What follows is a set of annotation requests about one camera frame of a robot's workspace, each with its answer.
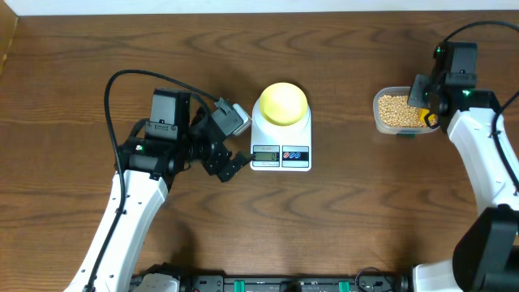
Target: plastic container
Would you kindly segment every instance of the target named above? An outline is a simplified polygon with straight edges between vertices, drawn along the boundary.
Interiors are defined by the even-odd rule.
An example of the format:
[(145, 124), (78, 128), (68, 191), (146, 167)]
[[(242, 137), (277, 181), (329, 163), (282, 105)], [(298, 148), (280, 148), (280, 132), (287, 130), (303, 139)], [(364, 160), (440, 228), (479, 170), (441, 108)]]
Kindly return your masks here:
[(380, 133), (384, 134), (426, 134), (431, 133), (433, 131), (438, 130), (431, 129), (429, 127), (391, 127), (386, 125), (384, 122), (382, 122), (382, 118), (380, 118), (380, 112), (379, 112), (379, 99), (384, 95), (390, 95), (392, 97), (396, 96), (406, 96), (409, 95), (409, 86), (401, 86), (401, 87), (391, 87), (391, 88), (384, 88), (379, 91), (375, 95), (375, 98), (373, 99), (373, 115), (375, 116), (375, 125), (376, 129), (379, 130)]

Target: white backdrop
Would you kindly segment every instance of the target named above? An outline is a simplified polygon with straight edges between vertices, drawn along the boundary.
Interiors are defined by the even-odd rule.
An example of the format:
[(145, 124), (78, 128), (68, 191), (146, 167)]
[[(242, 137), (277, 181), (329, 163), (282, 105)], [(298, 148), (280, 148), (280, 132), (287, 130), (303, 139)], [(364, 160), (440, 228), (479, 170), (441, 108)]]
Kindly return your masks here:
[(519, 0), (5, 0), (17, 15), (519, 10)]

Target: wooden table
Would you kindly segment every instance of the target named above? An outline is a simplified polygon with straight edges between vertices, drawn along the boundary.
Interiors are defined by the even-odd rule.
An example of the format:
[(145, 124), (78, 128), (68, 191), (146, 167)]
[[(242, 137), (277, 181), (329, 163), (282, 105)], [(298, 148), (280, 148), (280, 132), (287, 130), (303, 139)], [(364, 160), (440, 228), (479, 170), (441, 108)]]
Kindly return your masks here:
[[(177, 176), (137, 271), (152, 264), (228, 274), (355, 274), (446, 259), (476, 218), (461, 158), (439, 131), (375, 129), (373, 96), (429, 73), (435, 44), (516, 12), (24, 17), (0, 78), (0, 290), (62, 290), (100, 222), (114, 174), (102, 93), (121, 69), (157, 71), (249, 113), (277, 81), (299, 84), (313, 114), (313, 169), (242, 170), (228, 183), (201, 165)], [(517, 90), (519, 36), (474, 28), (481, 88)], [(148, 117), (164, 82), (114, 85), (119, 141)], [(517, 107), (506, 126), (519, 145)], [(250, 132), (230, 140), (247, 150)]]

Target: green tape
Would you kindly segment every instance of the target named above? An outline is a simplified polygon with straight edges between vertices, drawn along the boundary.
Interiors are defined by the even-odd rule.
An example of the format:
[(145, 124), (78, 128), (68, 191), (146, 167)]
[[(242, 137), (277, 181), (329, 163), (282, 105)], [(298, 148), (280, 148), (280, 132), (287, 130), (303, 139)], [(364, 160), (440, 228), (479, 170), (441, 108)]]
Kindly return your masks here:
[(234, 281), (234, 292), (245, 292), (245, 281)]
[(350, 292), (350, 283), (348, 281), (340, 281), (339, 292)]

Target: digital kitchen scale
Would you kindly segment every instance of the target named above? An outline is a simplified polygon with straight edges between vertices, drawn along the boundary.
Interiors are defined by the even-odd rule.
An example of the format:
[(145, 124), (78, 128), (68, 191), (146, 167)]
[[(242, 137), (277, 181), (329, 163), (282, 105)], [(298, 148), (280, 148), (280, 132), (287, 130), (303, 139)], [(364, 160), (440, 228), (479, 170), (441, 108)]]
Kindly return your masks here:
[(253, 170), (308, 171), (311, 168), (311, 111), (296, 123), (278, 126), (260, 111), (260, 99), (252, 110), (251, 162)]

